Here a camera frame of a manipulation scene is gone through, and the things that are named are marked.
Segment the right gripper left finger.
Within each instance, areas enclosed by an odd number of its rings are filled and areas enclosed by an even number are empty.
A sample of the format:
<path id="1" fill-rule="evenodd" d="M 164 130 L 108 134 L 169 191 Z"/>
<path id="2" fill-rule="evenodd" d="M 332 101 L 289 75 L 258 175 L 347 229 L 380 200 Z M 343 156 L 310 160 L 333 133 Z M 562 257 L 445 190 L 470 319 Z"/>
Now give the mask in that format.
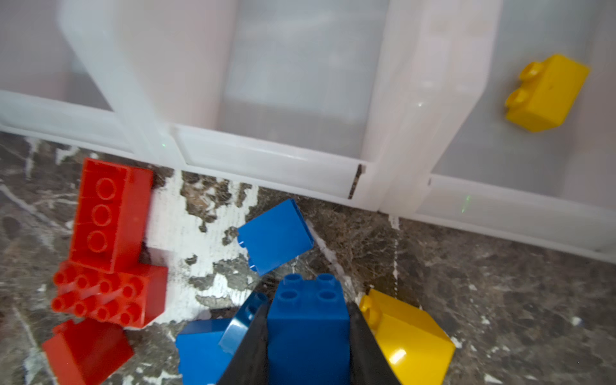
<path id="1" fill-rule="evenodd" d="M 240 346 L 217 385 L 267 385 L 269 361 L 267 353 L 267 315 L 270 305 L 262 305 Z"/>

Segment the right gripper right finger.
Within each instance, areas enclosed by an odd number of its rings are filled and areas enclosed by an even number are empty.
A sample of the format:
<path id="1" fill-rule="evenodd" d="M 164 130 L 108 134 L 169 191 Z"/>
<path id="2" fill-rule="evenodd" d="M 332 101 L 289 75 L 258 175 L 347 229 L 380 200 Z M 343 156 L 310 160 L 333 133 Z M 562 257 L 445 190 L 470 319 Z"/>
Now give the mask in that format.
<path id="1" fill-rule="evenodd" d="M 347 309 L 350 315 L 351 384 L 400 385 L 359 307 L 348 303 Z"/>

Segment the blue lego brick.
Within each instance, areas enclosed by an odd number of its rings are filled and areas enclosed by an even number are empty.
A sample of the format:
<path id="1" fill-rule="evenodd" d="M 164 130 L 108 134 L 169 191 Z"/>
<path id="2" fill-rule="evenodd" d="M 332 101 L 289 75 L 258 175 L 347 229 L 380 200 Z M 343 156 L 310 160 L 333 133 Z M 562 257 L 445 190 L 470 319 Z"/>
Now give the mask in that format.
<path id="1" fill-rule="evenodd" d="M 350 383 L 350 316 L 332 274 L 288 274 L 267 315 L 270 384 Z"/>
<path id="2" fill-rule="evenodd" d="M 238 229 L 238 244 L 249 268 L 263 276 L 314 247 L 314 239 L 295 200 L 288 199 Z"/>

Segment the red lego brick cluster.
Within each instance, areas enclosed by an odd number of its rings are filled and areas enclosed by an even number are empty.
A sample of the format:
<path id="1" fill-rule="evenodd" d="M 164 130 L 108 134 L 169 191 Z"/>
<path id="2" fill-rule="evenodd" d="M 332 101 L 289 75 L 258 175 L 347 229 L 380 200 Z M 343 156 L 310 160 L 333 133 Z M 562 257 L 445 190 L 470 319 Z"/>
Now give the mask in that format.
<path id="1" fill-rule="evenodd" d="M 101 384 L 134 355 L 127 328 L 165 309 L 168 270 L 139 261 L 153 173 L 86 159 L 68 259 L 53 277 L 56 313 L 70 319 L 43 344 L 60 384 Z"/>

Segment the small yellow lego brick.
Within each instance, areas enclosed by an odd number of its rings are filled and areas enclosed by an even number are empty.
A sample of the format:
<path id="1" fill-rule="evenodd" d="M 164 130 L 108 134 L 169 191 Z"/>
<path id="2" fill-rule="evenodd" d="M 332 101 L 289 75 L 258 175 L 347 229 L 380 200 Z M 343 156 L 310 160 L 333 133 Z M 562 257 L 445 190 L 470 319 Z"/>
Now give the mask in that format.
<path id="1" fill-rule="evenodd" d="M 528 64 L 519 75 L 520 87 L 505 101 L 506 120 L 530 133 L 563 125 L 590 72 L 563 55 Z"/>

